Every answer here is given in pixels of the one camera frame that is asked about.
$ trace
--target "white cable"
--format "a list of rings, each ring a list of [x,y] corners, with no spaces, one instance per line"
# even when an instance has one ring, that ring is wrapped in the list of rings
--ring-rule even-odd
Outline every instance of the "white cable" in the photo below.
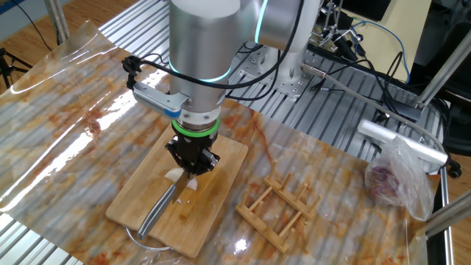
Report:
[[[359,93],[356,93],[355,91],[349,89],[346,85],[344,85],[341,82],[337,81],[337,79],[329,76],[328,74],[325,75],[325,79],[333,82],[335,85],[337,85],[340,89],[342,89],[343,91],[345,91],[349,95],[354,96],[355,98],[360,99],[362,102],[365,102],[365,103],[367,103],[367,104],[369,104],[373,107],[376,107],[378,110],[390,115],[392,118],[397,119],[398,121],[404,123],[405,125],[413,128],[417,132],[420,132],[420,133],[428,136],[435,143],[435,145],[439,148],[439,150],[441,152],[446,152],[445,149],[442,146],[442,143],[440,143],[439,139],[437,139],[435,137],[435,135],[433,135],[431,132],[429,132],[426,129],[422,128],[421,126],[415,124],[414,122],[409,121],[409,120],[397,115],[396,113],[393,113],[392,111],[386,109],[385,107],[379,105],[378,103],[367,99],[366,97],[360,95]]]
[[[137,239],[135,239],[132,234],[131,234],[131,231],[128,227],[124,226],[124,228],[126,228],[126,231],[127,231],[127,235],[131,238],[131,240],[134,241],[134,243],[136,243],[139,247],[142,247],[146,250],[150,250],[150,251],[164,251],[164,250],[173,250],[173,248],[171,247],[148,247],[148,246],[145,246],[143,245],[142,243],[139,243],[139,241]]]

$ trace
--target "wooden cutting board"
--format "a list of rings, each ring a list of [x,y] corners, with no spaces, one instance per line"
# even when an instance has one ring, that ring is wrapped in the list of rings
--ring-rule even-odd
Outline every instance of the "wooden cutting board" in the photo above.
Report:
[[[141,165],[131,176],[107,209],[106,217],[138,230],[154,204],[162,197],[171,181],[165,174],[176,167],[165,145],[174,131],[167,127]],[[170,204],[150,236],[176,251],[195,258],[214,223],[219,209],[247,155],[247,146],[218,136],[212,152],[221,160],[212,172],[198,176],[198,189],[186,188],[180,195],[182,204]]]

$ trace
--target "clear plastic sheet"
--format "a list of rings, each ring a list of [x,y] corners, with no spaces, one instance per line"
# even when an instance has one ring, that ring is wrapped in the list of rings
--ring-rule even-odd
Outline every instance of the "clear plastic sheet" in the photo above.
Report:
[[[0,96],[1,211],[86,264],[427,263],[424,223],[373,203],[365,161],[229,100],[219,132],[249,153],[199,256],[141,249],[105,211],[169,120],[126,89],[127,55],[86,23]],[[147,69],[140,78],[168,89],[162,72]],[[274,159],[276,179],[294,173],[289,191],[309,184],[301,200],[317,213],[294,224],[285,254],[234,209],[244,189],[248,203],[266,190],[262,179]],[[280,215],[275,230],[295,214],[275,194],[264,202],[264,221]],[[151,238],[143,243],[163,247]]]

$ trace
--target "metal table surface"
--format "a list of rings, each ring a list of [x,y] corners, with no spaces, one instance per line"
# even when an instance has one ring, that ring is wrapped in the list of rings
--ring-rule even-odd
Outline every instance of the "metal table surface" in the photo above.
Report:
[[[164,60],[168,59],[169,6],[167,1],[141,0],[99,29],[117,46],[133,54],[142,56],[149,52],[157,52],[163,55]],[[248,54],[239,54],[234,58],[230,83],[247,81],[247,77],[240,73],[239,67],[248,57]],[[305,61],[320,67],[323,71],[331,71],[342,66],[311,52],[306,53]],[[381,89],[371,74],[347,68],[334,77],[365,96],[373,99],[381,97]],[[373,107],[341,91],[325,92],[311,89],[319,81],[318,78],[311,78],[311,81],[305,84],[302,96],[298,99],[273,91],[264,99],[256,102],[241,102],[241,104],[358,158],[371,161],[378,151],[356,132],[356,127],[362,119],[374,120],[378,112]],[[326,82],[324,87],[335,89],[329,82]],[[268,88],[265,85],[257,84],[228,93],[233,96],[254,97],[265,93],[266,89]],[[405,103],[411,102],[416,97],[394,86],[390,86],[390,91],[396,100]],[[395,120],[384,121],[381,124],[416,141],[430,144],[420,134]],[[443,138],[443,125],[435,108],[430,106],[424,109],[419,124],[440,139]],[[441,187],[441,204],[446,205],[448,192],[445,171],[442,172]],[[450,229],[446,230],[442,236],[445,241],[443,251],[446,263],[450,265],[453,264]],[[4,213],[0,215],[0,264],[82,263]]]

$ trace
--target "metal pipe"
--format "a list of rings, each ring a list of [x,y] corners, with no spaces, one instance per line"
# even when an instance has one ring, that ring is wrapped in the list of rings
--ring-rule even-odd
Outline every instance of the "metal pipe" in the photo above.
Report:
[[[442,187],[442,207],[448,205],[450,200],[448,198],[448,174],[447,169],[443,168],[440,170],[440,174],[442,175],[440,184]],[[443,232],[444,240],[445,240],[445,258],[447,265],[453,265],[453,244],[451,239],[451,227],[447,228]]]
[[[451,75],[461,65],[467,55],[471,52],[471,32],[469,32],[463,41],[458,45],[456,50],[448,58],[447,62],[442,66],[436,76],[424,92],[419,96],[416,107],[423,110],[430,103],[432,98],[442,89],[443,85],[448,81]]]
[[[448,155],[443,152],[416,142],[410,138],[405,137],[404,135],[395,133],[389,129],[386,129],[385,127],[365,119],[362,120],[358,125],[358,132],[363,133],[364,135],[367,135],[376,141],[379,141],[380,144],[391,142],[394,138],[396,138],[396,136],[399,136],[407,143],[407,145],[409,145],[409,147],[415,151],[418,158],[430,163],[435,163],[441,166],[445,164],[448,159]]]
[[[337,16],[336,16],[336,27],[339,26],[339,19],[340,19],[341,6],[343,5],[343,3],[344,3],[344,0],[340,0],[339,10],[337,11]]]
[[[67,40],[71,33],[68,31],[67,21],[65,20],[64,11],[59,0],[44,0],[47,12],[51,18],[52,26],[56,32],[57,44],[62,44]]]
[[[471,215],[471,191],[433,213],[425,225],[425,235],[430,238],[469,215]]]

